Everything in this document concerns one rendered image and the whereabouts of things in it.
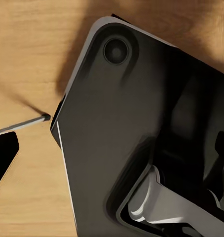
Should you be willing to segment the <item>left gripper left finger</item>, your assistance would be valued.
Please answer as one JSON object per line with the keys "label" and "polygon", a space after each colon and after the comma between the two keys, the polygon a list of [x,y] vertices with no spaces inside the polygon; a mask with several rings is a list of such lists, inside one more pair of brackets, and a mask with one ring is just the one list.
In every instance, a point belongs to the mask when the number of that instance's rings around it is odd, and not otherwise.
{"label": "left gripper left finger", "polygon": [[15,131],[0,135],[0,180],[19,151]]}

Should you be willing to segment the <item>camera tripod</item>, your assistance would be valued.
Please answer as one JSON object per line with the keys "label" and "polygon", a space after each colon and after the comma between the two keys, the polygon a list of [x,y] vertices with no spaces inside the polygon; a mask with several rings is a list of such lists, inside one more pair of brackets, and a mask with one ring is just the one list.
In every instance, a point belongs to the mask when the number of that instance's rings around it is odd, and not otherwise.
{"label": "camera tripod", "polygon": [[24,128],[24,127],[28,127],[28,126],[30,126],[30,125],[36,124],[36,123],[41,122],[41,121],[47,121],[47,120],[49,121],[50,118],[51,118],[50,115],[44,114],[44,115],[42,115],[42,116],[39,117],[39,118],[31,119],[31,120],[24,121],[24,122],[19,123],[19,124],[15,124],[15,125],[6,127],[6,128],[4,128],[4,129],[0,129],[0,135],[1,135],[1,134],[9,133],[9,132],[11,132],[11,131],[16,131],[16,130],[21,129],[21,128]]}

